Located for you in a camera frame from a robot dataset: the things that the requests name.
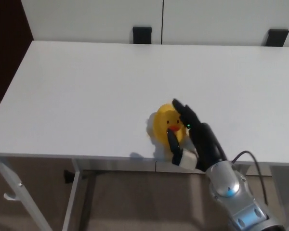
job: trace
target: silver metal arm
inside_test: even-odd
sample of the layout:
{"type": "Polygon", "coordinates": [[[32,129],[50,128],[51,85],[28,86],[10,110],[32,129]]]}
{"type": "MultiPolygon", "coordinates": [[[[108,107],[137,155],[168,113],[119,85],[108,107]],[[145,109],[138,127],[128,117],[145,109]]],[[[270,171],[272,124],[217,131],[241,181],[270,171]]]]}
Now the silver metal arm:
{"type": "MultiPolygon", "coordinates": [[[[180,162],[185,169],[197,165],[197,154],[183,149],[180,162]]],[[[229,226],[235,231],[284,231],[268,207],[252,195],[247,179],[230,161],[221,161],[206,171],[212,197],[228,213],[229,226]]]]}

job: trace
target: black cable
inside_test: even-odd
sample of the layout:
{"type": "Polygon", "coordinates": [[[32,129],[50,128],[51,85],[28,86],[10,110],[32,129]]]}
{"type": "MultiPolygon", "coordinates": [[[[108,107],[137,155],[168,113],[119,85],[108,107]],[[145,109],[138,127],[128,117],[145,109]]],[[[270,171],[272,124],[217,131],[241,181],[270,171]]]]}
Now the black cable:
{"type": "Polygon", "coordinates": [[[268,199],[267,199],[267,196],[266,196],[266,190],[265,190],[265,186],[264,186],[263,176],[261,174],[258,161],[256,160],[256,158],[253,155],[253,153],[251,153],[250,151],[242,151],[236,156],[236,158],[233,159],[232,163],[234,164],[245,153],[248,153],[252,157],[254,162],[255,162],[255,165],[256,165],[256,168],[257,168],[257,171],[258,171],[258,174],[259,174],[259,178],[260,178],[260,183],[261,183],[261,186],[262,186],[264,202],[266,203],[266,205],[268,205],[268,199]]]}

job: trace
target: table leg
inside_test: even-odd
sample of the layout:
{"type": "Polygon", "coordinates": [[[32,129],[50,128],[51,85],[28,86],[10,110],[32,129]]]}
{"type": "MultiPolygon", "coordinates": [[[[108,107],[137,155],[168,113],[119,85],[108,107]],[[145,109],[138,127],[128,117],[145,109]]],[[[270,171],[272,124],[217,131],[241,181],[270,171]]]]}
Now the table leg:
{"type": "Polygon", "coordinates": [[[72,160],[75,169],[74,181],[68,201],[63,231],[85,230],[90,218],[95,172],[81,169],[77,160],[72,160]]]}
{"type": "Polygon", "coordinates": [[[0,173],[12,188],[16,197],[22,202],[37,226],[43,231],[51,231],[50,225],[5,157],[0,157],[0,173]]]}

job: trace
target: white cabinet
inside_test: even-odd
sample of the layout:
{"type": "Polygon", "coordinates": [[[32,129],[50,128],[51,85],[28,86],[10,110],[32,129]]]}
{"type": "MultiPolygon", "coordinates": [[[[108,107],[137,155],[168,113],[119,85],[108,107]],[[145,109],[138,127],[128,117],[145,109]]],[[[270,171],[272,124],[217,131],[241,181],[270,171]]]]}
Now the white cabinet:
{"type": "Polygon", "coordinates": [[[22,0],[34,40],[132,42],[133,26],[151,26],[160,44],[162,0],[22,0]]]}
{"type": "Polygon", "coordinates": [[[163,44],[261,46],[270,28],[289,29],[289,0],[164,2],[163,44]]]}

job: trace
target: dark wall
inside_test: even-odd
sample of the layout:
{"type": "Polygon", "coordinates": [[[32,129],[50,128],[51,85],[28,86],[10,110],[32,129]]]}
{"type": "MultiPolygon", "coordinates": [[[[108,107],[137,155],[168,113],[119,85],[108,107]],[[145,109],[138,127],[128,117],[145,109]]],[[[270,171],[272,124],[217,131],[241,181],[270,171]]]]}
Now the dark wall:
{"type": "Polygon", "coordinates": [[[21,0],[0,0],[0,100],[32,40],[21,0]]]}

